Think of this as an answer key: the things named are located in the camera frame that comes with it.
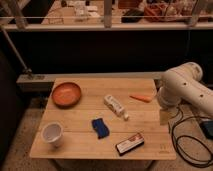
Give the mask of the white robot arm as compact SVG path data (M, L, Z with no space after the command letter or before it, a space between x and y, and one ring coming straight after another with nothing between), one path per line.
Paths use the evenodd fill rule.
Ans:
M169 110L185 100L213 117L213 90L200 83L203 77L201 66L187 62L170 68L161 75L161 87L156 98L160 105L160 124L165 125L171 115Z

